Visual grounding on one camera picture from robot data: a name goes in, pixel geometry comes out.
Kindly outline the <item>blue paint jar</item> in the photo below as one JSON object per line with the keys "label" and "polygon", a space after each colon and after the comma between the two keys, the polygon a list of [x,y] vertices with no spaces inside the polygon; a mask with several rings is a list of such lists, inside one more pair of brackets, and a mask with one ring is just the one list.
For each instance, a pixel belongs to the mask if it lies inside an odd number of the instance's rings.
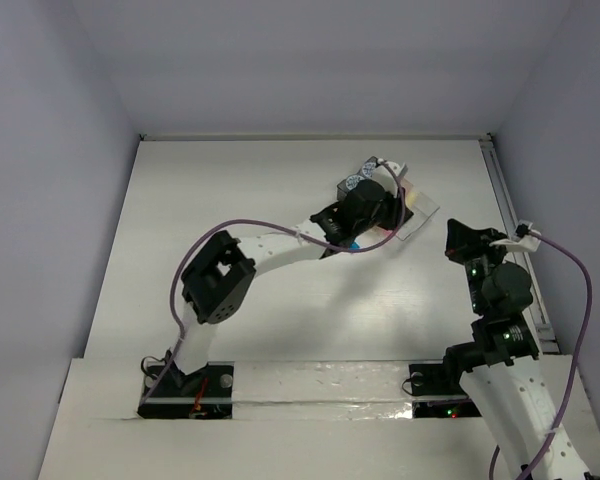
{"label": "blue paint jar", "polygon": [[375,170],[378,168],[378,158],[371,157],[360,168],[359,174],[365,179],[371,179]]}
{"label": "blue paint jar", "polygon": [[348,176],[345,179],[345,183],[344,183],[346,190],[347,191],[353,190],[359,184],[359,182],[361,180],[362,180],[362,177],[357,174]]}

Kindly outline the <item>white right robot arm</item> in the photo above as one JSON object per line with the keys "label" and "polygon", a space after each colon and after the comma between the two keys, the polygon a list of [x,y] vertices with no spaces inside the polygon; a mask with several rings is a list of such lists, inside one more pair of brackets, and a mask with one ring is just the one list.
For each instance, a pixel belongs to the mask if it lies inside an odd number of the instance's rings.
{"label": "white right robot arm", "polygon": [[465,392],[496,444],[496,457],[513,479],[590,479],[542,376],[540,348],[523,315],[532,305],[533,281],[506,259],[522,244],[493,228],[447,223],[445,255],[464,268],[477,320],[472,341],[447,349],[442,384]]}

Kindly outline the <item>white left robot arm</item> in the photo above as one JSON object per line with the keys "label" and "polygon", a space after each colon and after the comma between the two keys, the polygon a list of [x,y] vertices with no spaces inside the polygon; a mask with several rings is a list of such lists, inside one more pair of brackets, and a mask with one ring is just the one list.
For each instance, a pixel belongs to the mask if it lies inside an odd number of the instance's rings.
{"label": "white left robot arm", "polygon": [[175,392],[189,395],[201,383],[217,326],[241,307],[253,281],[273,270],[338,253],[359,254],[388,243],[407,219],[405,191],[361,180],[336,201],[294,227],[236,219],[204,234],[178,266],[188,321],[176,316],[179,337],[163,373]]}

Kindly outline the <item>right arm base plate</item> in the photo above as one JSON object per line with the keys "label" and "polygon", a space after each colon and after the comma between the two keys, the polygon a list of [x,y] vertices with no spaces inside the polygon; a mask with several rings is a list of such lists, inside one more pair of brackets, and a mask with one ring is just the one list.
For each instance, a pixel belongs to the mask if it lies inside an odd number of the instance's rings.
{"label": "right arm base plate", "polygon": [[411,363],[401,384],[414,419],[479,418],[479,410],[441,362]]}

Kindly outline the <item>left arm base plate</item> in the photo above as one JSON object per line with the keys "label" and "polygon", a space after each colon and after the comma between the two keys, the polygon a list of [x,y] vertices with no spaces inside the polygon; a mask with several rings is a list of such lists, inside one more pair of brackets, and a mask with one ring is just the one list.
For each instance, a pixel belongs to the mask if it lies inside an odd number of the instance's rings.
{"label": "left arm base plate", "polygon": [[140,400],[143,419],[225,420],[233,416],[233,363],[210,363],[190,375],[172,365],[148,399]]}

